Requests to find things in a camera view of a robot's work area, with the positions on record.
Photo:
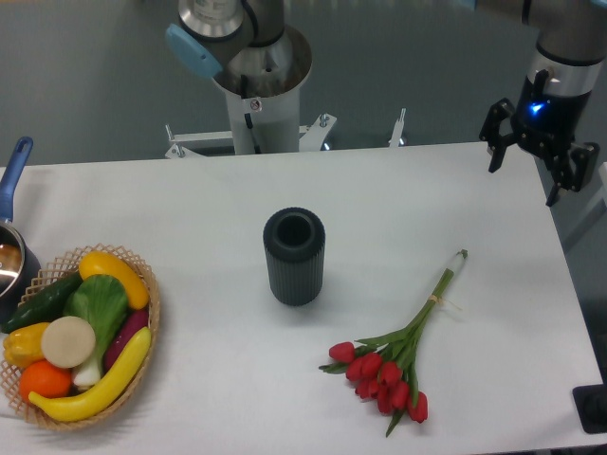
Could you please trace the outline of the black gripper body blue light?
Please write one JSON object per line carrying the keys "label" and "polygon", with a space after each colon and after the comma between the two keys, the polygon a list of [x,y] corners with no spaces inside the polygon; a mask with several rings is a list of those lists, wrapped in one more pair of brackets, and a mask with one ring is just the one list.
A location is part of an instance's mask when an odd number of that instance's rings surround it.
{"label": "black gripper body blue light", "polygon": [[515,142],[540,159],[565,159],[590,92],[564,96],[548,92],[549,68],[524,82],[515,114],[510,120]]}

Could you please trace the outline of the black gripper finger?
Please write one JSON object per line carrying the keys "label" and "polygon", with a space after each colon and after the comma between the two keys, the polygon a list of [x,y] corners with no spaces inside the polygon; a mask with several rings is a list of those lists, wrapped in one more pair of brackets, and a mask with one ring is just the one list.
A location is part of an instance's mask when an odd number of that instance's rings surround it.
{"label": "black gripper finger", "polygon": [[600,147],[595,142],[572,142],[568,147],[550,155],[546,168],[553,179],[553,185],[546,198],[548,207],[560,200],[564,191],[579,192],[591,180],[598,161]]}
{"label": "black gripper finger", "polygon": [[507,148],[516,142],[513,133],[503,135],[500,132],[502,124],[509,120],[514,113],[514,105],[509,99],[498,100],[487,111],[479,138],[487,144],[487,151],[490,154],[488,166],[490,173],[495,173],[501,168]]}

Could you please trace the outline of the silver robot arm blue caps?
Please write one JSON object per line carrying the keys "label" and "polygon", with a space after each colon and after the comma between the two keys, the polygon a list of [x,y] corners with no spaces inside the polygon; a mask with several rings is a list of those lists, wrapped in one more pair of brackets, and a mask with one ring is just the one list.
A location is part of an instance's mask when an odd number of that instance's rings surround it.
{"label": "silver robot arm blue caps", "polygon": [[[501,13],[534,27],[536,53],[517,103],[499,100],[479,137],[498,170],[510,146],[542,161],[553,186],[547,204],[591,179],[594,143],[576,141],[579,118],[606,59],[602,1],[472,1],[471,9]],[[176,58],[225,94],[239,155],[300,148],[300,89],[311,48],[285,22],[280,1],[182,1],[165,39]]]}

